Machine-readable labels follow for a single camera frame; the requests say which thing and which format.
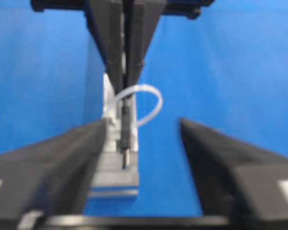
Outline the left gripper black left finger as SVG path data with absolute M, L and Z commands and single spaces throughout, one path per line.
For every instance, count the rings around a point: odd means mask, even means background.
M 100 119 L 0 155 L 0 230 L 23 216 L 80 214 L 87 199 L 107 123 Z

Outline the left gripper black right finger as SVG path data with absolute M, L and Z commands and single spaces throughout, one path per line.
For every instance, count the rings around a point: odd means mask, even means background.
M 204 214 L 236 230 L 288 230 L 288 157 L 187 118 L 179 126 Z

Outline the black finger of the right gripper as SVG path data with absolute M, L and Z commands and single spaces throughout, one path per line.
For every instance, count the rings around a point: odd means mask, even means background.
M 123 90 L 122 13 L 119 13 L 117 9 L 112 9 L 110 14 L 99 13 L 85 16 L 87 27 L 96 42 L 106 67 L 106 73 L 117 94 Z
M 127 86 L 138 82 L 165 0 L 133 0 L 127 17 Z

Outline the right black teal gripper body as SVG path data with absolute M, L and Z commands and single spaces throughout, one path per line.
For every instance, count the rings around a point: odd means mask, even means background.
M 44 10 L 83 11 L 86 15 L 110 14 L 117 9 L 128 14 L 135 4 L 144 4 L 144 9 L 159 15 L 178 15 L 196 18 L 202 7 L 209 7 L 212 0 L 32 0 L 31 7 L 36 12 Z

